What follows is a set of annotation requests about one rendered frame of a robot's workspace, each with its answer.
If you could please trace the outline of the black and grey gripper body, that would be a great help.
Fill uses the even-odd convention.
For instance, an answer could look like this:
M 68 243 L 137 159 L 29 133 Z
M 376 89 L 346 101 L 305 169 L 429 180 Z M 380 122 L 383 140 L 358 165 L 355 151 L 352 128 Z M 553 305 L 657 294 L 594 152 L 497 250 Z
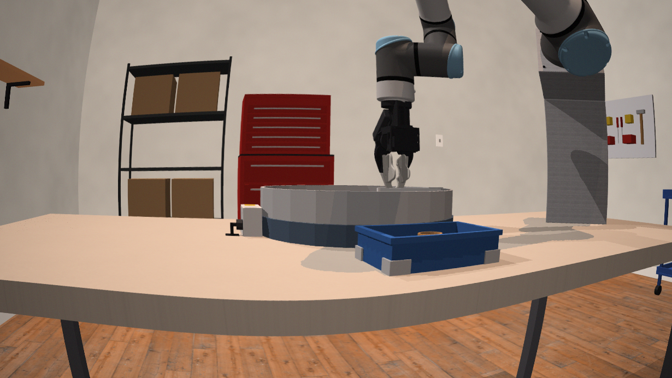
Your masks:
M 387 153 L 397 152 L 399 155 L 402 155 L 402 151 L 409 153 L 420 151 L 420 128 L 413 128 L 410 125 L 409 109 L 412 108 L 412 102 L 386 100 L 381 102 L 381 108 L 388 109 L 390 117 L 386 127 L 378 132 L 381 147 Z

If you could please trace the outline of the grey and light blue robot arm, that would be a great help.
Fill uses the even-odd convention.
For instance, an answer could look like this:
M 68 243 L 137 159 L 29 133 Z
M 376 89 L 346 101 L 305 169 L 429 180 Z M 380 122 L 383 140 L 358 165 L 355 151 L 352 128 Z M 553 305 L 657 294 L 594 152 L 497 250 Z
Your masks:
M 424 42 L 387 36 L 376 42 L 376 99 L 414 102 L 415 76 L 462 78 L 463 48 L 447 0 L 415 0 Z M 587 0 L 521 0 L 535 15 L 545 58 L 576 76 L 610 62 L 610 39 Z

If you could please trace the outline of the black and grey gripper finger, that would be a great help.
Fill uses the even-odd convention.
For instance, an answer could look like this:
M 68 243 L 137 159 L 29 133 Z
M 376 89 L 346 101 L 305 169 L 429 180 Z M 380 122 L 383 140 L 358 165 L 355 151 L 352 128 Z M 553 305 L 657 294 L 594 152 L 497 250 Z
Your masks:
M 411 166 L 413 153 L 402 151 L 402 155 L 396 160 L 398 175 L 396 188 L 404 188 L 406 180 L 411 176 L 409 167 Z
M 387 155 L 387 151 L 380 145 L 380 141 L 375 141 L 376 147 L 374 156 L 378 171 L 383 179 L 386 188 L 393 188 L 391 182 L 396 178 L 396 169 L 393 166 L 392 154 Z

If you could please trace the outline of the blue plastic crate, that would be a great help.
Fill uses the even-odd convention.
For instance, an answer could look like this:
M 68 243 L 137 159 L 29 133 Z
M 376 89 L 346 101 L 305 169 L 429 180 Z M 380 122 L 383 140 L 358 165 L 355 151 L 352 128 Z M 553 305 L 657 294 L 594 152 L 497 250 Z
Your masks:
M 503 235 L 502 229 L 465 222 L 367 225 L 355 231 L 355 258 L 388 276 L 499 263 Z M 443 234 L 417 235 L 430 231 Z

